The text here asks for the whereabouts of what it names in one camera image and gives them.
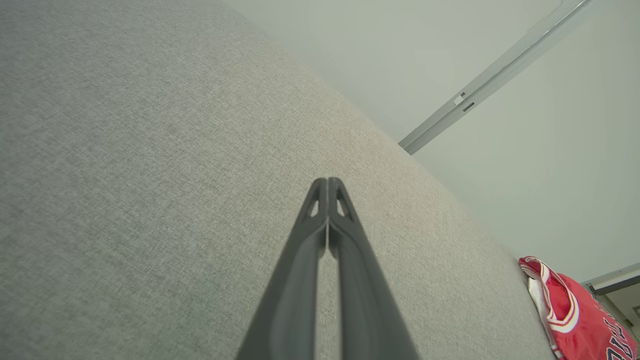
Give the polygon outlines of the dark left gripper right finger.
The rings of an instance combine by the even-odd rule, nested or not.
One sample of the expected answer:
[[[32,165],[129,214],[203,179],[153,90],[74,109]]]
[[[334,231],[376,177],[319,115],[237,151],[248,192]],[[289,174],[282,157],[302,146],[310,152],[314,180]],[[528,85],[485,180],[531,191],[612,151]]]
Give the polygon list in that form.
[[[338,262],[343,360],[418,360],[345,183],[328,180],[329,248]]]

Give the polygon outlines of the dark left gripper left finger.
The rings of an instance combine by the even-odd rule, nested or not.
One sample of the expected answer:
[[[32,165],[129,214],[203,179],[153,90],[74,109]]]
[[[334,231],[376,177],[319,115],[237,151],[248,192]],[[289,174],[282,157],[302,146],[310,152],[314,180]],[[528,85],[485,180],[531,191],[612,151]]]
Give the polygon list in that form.
[[[313,360],[328,191],[327,178],[311,183],[238,350],[238,360]]]

